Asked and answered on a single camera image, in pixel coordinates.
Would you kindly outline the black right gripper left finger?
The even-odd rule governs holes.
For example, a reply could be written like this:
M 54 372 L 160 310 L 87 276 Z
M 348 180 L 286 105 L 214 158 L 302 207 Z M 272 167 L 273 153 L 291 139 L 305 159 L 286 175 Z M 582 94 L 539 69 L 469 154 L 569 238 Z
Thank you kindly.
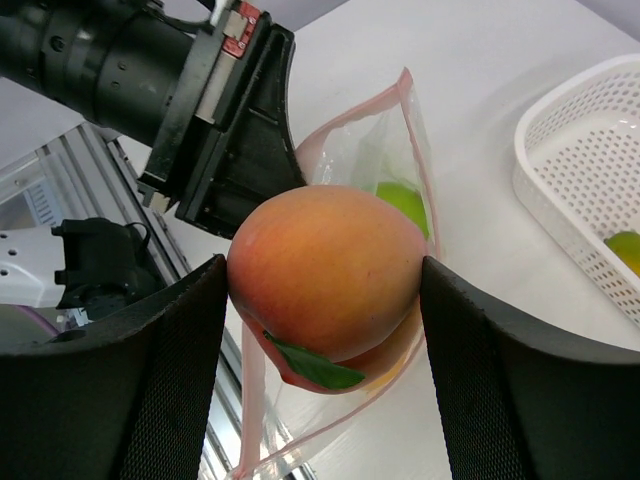
M 1 349 L 5 479 L 194 479 L 227 300 L 217 255 L 43 343 Z

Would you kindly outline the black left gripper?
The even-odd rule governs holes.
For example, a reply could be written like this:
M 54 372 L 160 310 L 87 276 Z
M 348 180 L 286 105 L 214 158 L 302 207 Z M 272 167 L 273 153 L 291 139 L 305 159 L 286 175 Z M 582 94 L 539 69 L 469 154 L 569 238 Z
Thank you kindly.
M 306 184 L 288 123 L 294 34 L 256 7 L 201 22 L 149 12 L 195 38 L 137 181 L 142 203 L 231 238 L 260 204 Z

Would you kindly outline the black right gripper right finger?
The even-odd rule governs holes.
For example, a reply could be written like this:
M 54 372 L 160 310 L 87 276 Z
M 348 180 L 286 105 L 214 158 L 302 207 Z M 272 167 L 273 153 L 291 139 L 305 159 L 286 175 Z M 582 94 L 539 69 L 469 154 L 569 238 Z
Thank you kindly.
M 434 258 L 420 300 L 456 479 L 635 479 L 639 355 L 562 330 Z

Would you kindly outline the orange peach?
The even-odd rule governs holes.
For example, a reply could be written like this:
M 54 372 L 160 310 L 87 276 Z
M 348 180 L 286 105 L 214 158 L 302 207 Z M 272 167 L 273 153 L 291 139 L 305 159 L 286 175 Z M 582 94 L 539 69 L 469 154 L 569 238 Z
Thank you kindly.
M 421 230 L 375 195 L 314 185 L 254 210 L 227 257 L 231 301 L 284 382 L 357 390 L 342 366 L 381 344 L 419 303 Z

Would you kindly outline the green apple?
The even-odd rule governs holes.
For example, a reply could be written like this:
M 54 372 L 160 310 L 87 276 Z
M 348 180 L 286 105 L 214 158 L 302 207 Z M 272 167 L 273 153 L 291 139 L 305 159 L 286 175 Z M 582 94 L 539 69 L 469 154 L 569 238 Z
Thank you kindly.
M 430 237 L 427 214 L 418 191 L 397 182 L 380 182 L 376 188 L 376 196 L 407 216 L 426 239 Z

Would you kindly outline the yellow mango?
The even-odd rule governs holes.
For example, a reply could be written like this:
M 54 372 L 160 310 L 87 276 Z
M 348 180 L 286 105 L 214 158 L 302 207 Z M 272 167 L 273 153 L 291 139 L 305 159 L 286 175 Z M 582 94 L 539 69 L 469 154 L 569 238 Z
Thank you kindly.
M 621 231 L 604 240 L 605 245 L 636 275 L 640 273 L 640 235 Z

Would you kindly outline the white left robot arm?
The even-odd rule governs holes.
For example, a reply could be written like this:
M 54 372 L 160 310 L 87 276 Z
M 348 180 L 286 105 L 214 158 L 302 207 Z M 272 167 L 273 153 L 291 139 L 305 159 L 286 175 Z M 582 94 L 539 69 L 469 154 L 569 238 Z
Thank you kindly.
M 159 1 L 5 1 L 1 74 L 83 118 L 2 179 L 44 259 L 10 251 L 5 303 L 86 325 L 187 270 L 163 215 L 231 238 L 304 184 L 288 125 L 293 33 L 246 1 L 189 22 Z

